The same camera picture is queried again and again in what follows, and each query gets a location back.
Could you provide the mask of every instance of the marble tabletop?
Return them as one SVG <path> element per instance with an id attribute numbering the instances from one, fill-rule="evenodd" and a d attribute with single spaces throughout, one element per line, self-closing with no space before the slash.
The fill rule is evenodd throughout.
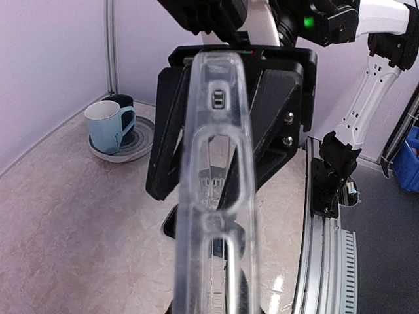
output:
<path id="1" fill-rule="evenodd" d="M 163 314 L 172 299 L 175 241 L 161 226 L 176 192 L 152 199 L 148 156 L 110 164 L 87 137 L 81 113 L 0 178 L 2 314 Z M 300 150 L 257 193 L 266 314 L 291 312 L 304 191 Z"/>

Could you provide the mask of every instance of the black cup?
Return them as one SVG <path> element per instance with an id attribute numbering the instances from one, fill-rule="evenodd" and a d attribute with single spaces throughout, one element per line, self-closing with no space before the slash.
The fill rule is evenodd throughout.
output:
<path id="1" fill-rule="evenodd" d="M 121 108 L 128 107 L 128 106 L 134 106 L 134 100 L 129 95 L 124 94 L 113 94 L 110 96 L 107 96 L 106 98 L 103 98 L 102 100 L 111 100 L 115 103 L 118 103 Z M 125 129 L 126 126 L 132 121 L 133 119 L 133 112 L 130 113 L 124 113 L 122 115 L 122 129 Z M 130 133 L 134 129 L 134 126 L 130 128 L 127 132 Z"/>

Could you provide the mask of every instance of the slotted plastic strip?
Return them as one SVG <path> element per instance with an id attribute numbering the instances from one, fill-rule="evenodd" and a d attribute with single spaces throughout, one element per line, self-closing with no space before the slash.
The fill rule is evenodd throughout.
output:
<path id="1" fill-rule="evenodd" d="M 196 55 L 189 86 L 177 214 L 175 314 L 259 312 L 250 131 L 246 81 L 239 55 Z M 218 142 L 224 143 L 225 149 L 212 154 L 211 144 L 216 147 Z M 229 165 L 231 143 L 235 144 L 240 172 L 239 193 L 232 207 L 217 211 L 215 205 L 228 169 L 213 166 L 217 158 L 212 156 L 225 153 Z"/>

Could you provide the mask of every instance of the mug handle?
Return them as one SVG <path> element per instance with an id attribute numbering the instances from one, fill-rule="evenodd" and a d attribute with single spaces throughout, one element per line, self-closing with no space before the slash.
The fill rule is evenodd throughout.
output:
<path id="1" fill-rule="evenodd" d="M 134 126 L 134 124 L 136 123 L 136 110 L 134 109 L 133 106 L 127 106 L 124 108 L 120 109 L 120 115 L 122 116 L 124 113 L 127 113 L 128 111 L 132 111 L 133 115 L 132 115 L 132 121 L 130 123 L 128 123 L 128 125 L 122 130 L 122 136 L 125 136 L 128 133 L 128 130 Z"/>

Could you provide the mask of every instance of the saucer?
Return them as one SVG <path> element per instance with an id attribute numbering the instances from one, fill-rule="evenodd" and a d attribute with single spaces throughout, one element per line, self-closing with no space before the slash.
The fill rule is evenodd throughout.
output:
<path id="1" fill-rule="evenodd" d="M 94 156 L 107 162 L 113 162 L 114 164 L 132 162 L 144 157 L 151 151 L 154 132 L 154 123 L 142 116 L 136 116 L 134 129 L 124 136 L 120 150 L 117 153 L 106 155 L 98 151 L 95 146 L 93 146 L 90 135 L 88 138 L 89 149 Z"/>

